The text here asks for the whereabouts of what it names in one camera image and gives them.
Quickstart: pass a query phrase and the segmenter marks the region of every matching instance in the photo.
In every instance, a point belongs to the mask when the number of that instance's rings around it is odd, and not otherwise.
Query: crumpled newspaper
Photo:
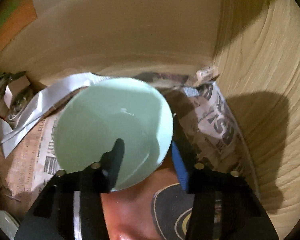
[[[198,161],[215,171],[239,171],[259,195],[257,179],[247,146],[218,86],[215,75],[195,77],[143,73],[135,78],[156,87],[177,114]],[[63,106],[78,90],[54,105],[29,129],[5,159],[0,152],[0,200],[5,210],[22,220],[46,183],[60,168],[54,152],[53,133]]]

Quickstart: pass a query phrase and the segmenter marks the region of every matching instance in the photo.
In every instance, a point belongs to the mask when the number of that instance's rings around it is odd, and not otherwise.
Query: light green bowl
[[[161,165],[172,132],[171,110],[155,88],[132,78],[109,79],[67,104],[55,130],[55,152],[61,168],[81,171],[123,139],[116,191],[141,182]]]

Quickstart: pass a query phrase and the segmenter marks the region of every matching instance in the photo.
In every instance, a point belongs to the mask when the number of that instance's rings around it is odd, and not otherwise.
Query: screw
[[[67,172],[65,170],[58,170],[56,173],[57,177],[62,177],[63,175],[65,175]]]
[[[196,169],[198,169],[198,170],[203,170],[203,169],[204,169],[204,164],[202,164],[202,163],[196,163],[196,164],[194,165],[194,167],[195,167]]]
[[[239,171],[230,171],[230,174],[234,177],[239,177],[240,176],[240,173]]]
[[[101,164],[100,163],[93,163],[93,164],[90,165],[90,167],[92,169],[99,169],[101,167]]]

